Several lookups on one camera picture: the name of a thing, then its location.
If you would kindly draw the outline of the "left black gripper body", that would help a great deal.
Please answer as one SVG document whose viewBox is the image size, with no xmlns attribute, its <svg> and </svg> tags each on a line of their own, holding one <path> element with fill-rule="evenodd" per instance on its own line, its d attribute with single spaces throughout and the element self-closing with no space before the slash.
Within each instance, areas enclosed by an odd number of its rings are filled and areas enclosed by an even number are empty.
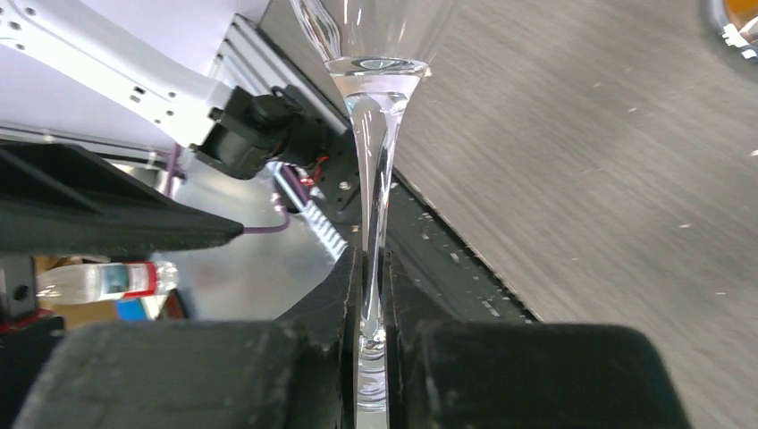
<svg viewBox="0 0 758 429">
<path fill-rule="evenodd" d="M 59 342 L 63 319 L 38 303 L 31 256 L 1 257 L 1 426 L 10 428 Z"/>
</svg>

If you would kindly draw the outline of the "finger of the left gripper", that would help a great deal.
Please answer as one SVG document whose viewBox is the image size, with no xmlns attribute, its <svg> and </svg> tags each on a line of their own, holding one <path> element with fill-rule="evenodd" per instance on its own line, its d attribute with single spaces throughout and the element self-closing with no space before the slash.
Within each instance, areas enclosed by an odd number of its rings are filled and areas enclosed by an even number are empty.
<svg viewBox="0 0 758 429">
<path fill-rule="evenodd" d="M 2 254 L 137 255 L 215 248 L 242 233 L 83 147 L 1 143 Z"/>
</svg>

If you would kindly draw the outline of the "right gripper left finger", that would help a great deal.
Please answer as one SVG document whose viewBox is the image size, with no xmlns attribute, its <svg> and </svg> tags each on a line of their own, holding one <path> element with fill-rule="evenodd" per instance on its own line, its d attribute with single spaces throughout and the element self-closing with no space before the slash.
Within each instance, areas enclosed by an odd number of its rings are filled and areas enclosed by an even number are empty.
<svg viewBox="0 0 758 429">
<path fill-rule="evenodd" d="M 17 428 L 351 428 L 354 300 L 345 251 L 273 321 L 107 322 L 66 334 Z"/>
</svg>

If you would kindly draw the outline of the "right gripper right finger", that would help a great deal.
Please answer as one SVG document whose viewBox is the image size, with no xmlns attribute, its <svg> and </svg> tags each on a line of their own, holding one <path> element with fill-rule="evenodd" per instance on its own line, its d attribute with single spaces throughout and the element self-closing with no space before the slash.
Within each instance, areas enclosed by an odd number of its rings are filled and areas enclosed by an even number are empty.
<svg viewBox="0 0 758 429">
<path fill-rule="evenodd" d="M 484 323 L 383 266 L 392 428 L 688 428 L 658 350 L 615 324 Z"/>
</svg>

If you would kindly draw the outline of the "clear champagne flute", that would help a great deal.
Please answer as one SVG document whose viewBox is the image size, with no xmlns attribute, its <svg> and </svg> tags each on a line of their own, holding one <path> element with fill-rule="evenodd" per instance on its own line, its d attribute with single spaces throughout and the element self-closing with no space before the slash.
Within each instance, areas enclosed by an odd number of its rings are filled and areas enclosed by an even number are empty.
<svg viewBox="0 0 758 429">
<path fill-rule="evenodd" d="M 362 272 L 354 341 L 357 428 L 388 426 L 381 290 L 393 158 L 403 116 L 429 73 L 456 4 L 446 0 L 294 1 L 346 106 L 358 159 Z"/>
</svg>

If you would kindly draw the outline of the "chrome wine glass rack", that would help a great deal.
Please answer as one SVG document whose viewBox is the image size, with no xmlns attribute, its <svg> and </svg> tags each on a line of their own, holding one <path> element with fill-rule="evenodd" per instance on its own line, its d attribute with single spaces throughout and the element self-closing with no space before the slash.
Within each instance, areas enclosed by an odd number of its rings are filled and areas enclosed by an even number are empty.
<svg viewBox="0 0 758 429">
<path fill-rule="evenodd" d="M 757 66 L 757 0 L 705 0 L 701 16 L 722 52 Z"/>
</svg>

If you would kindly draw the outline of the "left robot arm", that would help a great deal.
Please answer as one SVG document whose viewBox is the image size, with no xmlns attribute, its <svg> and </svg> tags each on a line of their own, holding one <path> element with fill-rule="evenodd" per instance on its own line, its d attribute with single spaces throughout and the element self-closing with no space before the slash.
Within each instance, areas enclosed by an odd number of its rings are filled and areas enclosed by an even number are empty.
<svg viewBox="0 0 758 429">
<path fill-rule="evenodd" d="M 176 142 L 224 133 L 265 155 L 256 100 L 198 74 L 77 1 L 4 1 L 1 38 L 155 122 Z M 71 144 L 1 143 L 4 428 L 336 428 L 339 344 L 287 322 L 109 322 L 67 334 L 37 297 L 36 256 L 222 246 L 237 222 L 183 206 Z"/>
</svg>

